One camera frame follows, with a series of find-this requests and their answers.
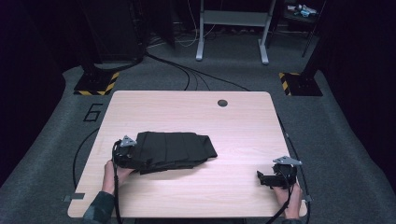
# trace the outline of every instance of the dark background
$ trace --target dark background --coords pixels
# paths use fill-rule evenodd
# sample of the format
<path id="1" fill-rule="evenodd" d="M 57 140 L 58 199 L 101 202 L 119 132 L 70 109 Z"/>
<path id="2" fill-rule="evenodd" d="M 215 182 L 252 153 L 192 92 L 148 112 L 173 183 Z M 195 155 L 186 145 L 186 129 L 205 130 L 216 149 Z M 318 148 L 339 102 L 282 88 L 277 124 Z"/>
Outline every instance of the dark background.
<path id="1" fill-rule="evenodd" d="M 170 10 L 160 10 L 164 14 L 159 17 L 168 26 L 155 20 L 159 15 L 156 7 L 167 8 L 170 2 L 147 1 L 142 10 L 145 25 L 160 27 L 157 32 L 172 44 L 173 37 L 168 32 L 172 31 Z M 102 63 L 128 62 L 141 53 L 136 46 L 139 36 L 131 19 L 131 2 L 111 3 L 113 7 L 106 1 L 89 0 L 2 1 L 1 183 L 46 124 L 64 92 L 63 72 L 80 65 L 81 55 Z M 186 12 L 182 3 L 177 6 Z M 351 128 L 393 189 L 395 7 L 396 3 L 390 1 L 369 5 L 356 0 L 329 1 L 318 46 L 306 68 L 306 74 L 311 76 L 318 69 L 323 71 Z"/>

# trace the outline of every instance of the metal rack leg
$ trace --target metal rack leg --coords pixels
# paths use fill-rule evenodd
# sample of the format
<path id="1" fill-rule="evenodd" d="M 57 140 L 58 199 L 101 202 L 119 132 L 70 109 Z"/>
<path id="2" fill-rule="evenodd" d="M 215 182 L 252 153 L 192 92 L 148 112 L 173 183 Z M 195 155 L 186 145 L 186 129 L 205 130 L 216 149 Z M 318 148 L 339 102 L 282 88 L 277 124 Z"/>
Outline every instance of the metal rack leg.
<path id="1" fill-rule="evenodd" d="M 259 39 L 259 48 L 260 48 L 260 55 L 262 56 L 262 63 L 267 65 L 269 63 L 267 50 L 265 47 L 265 39 L 268 36 L 268 29 L 270 28 L 271 19 L 274 12 L 276 0 L 272 0 L 270 10 L 268 11 L 268 15 L 265 21 L 264 32 L 262 32 L 262 39 Z"/>
<path id="2" fill-rule="evenodd" d="M 199 18 L 199 42 L 198 42 L 198 50 L 195 60 L 200 62 L 204 57 L 204 0 L 201 0 L 201 11 Z"/>

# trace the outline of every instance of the black sleeve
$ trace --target black sleeve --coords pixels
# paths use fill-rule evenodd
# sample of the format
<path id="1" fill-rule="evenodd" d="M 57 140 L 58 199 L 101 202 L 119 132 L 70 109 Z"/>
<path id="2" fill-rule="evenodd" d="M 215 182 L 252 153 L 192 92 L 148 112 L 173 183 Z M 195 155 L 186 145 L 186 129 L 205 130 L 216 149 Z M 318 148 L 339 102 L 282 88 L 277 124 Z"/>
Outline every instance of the black sleeve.
<path id="1" fill-rule="evenodd" d="M 303 224 L 303 222 L 300 219 L 285 219 L 282 224 Z"/>
<path id="2" fill-rule="evenodd" d="M 114 208 L 114 196 L 104 191 L 99 191 L 90 207 L 85 211 L 82 223 L 102 224 L 111 219 Z"/>

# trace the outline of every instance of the black curtain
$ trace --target black curtain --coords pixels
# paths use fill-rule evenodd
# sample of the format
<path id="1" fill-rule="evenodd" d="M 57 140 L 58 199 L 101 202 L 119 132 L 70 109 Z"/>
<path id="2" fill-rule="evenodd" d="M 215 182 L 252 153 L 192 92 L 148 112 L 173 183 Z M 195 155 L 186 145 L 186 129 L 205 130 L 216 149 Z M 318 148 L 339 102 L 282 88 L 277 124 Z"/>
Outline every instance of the black curtain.
<path id="1" fill-rule="evenodd" d="M 320 69 L 354 133 L 396 191 L 396 2 L 329 1 L 304 70 Z"/>
<path id="2" fill-rule="evenodd" d="M 0 183 L 33 144 L 64 93 L 63 71 L 79 65 L 65 37 L 76 27 L 87 54 L 97 61 L 88 25 L 75 1 L 5 0 L 0 3 L 2 128 Z"/>

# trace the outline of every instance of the human hand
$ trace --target human hand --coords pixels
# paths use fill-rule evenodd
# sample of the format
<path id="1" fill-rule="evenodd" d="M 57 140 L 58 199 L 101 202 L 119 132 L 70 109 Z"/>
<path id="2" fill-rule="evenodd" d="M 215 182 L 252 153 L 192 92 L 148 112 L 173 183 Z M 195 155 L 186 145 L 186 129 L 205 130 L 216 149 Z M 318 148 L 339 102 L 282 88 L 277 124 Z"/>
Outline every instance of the human hand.
<path id="1" fill-rule="evenodd" d="M 117 168 L 117 176 L 119 177 L 119 186 L 121 186 L 122 183 L 125 182 L 126 178 L 133 170 L 134 169 L 121 168 L 121 167 Z M 114 188 L 115 188 L 115 184 L 114 184 L 113 161 L 108 161 L 105 165 L 105 175 L 103 176 L 102 191 L 114 195 Z"/>
<path id="2" fill-rule="evenodd" d="M 277 202 L 282 206 L 289 198 L 289 190 L 282 189 L 280 187 L 273 187 L 273 189 L 277 197 Z M 300 186 L 297 183 L 290 186 L 290 190 L 292 190 L 292 193 L 290 196 L 289 206 L 285 209 L 285 218 L 299 219 L 301 199 L 303 198 L 303 191 L 301 190 Z"/>

